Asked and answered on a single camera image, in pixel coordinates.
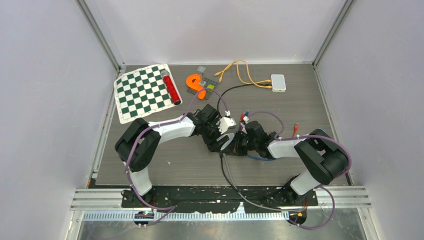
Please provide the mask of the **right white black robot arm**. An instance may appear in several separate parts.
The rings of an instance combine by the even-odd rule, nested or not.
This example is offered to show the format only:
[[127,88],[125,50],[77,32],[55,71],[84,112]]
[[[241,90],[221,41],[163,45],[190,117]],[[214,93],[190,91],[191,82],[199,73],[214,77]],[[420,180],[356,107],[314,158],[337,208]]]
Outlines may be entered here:
[[291,205],[299,205],[312,189],[330,184],[351,165],[343,146],[321,129],[282,138],[276,132],[266,133],[261,124],[252,121],[243,131],[221,137],[218,142],[222,154],[246,156],[249,151],[255,151],[266,160],[300,158],[305,171],[292,177],[282,188],[283,199]]

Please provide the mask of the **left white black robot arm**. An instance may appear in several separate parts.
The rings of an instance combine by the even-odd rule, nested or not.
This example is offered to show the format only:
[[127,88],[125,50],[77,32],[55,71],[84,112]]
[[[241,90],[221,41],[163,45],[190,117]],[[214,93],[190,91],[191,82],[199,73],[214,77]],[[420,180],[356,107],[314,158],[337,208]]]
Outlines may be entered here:
[[123,208],[154,205],[164,189],[156,190],[150,180],[148,165],[157,147],[165,142],[192,136],[201,136],[212,153],[223,152],[233,145],[236,123],[229,116],[221,117],[217,109],[207,104],[196,112],[187,112],[175,119],[147,122],[136,119],[115,144],[115,151],[125,164],[131,190],[122,192]]

